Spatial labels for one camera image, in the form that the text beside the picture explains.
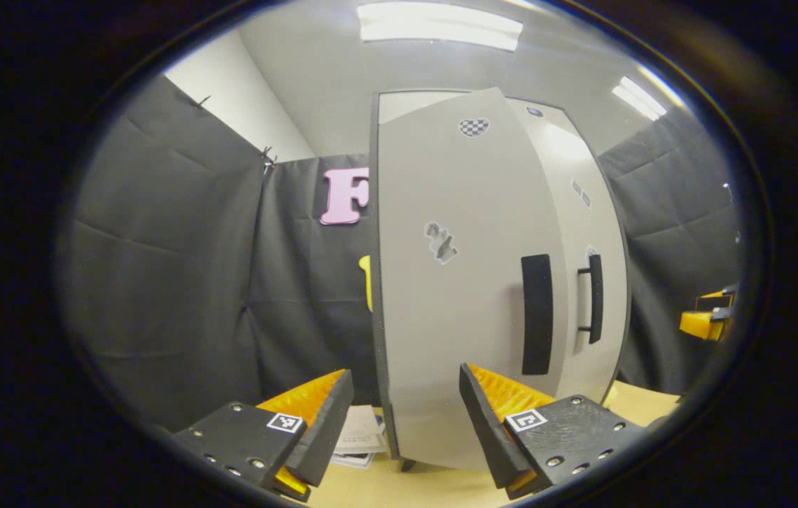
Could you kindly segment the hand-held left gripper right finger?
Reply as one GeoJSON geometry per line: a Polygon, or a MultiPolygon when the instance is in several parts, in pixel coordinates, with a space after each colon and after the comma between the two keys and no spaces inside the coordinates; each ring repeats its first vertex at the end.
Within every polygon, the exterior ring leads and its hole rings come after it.
{"type": "Polygon", "coordinates": [[[584,395],[555,399],[470,363],[460,365],[459,393],[493,482],[510,500],[571,483],[647,433],[584,395]]]}

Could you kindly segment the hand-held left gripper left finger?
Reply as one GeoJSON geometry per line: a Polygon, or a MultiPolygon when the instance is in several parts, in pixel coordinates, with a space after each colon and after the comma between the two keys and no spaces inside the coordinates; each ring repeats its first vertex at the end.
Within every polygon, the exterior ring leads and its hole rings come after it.
{"type": "Polygon", "coordinates": [[[173,439],[248,488],[306,502],[327,472],[353,397],[351,371],[335,370],[256,405],[226,403],[173,439]]]}

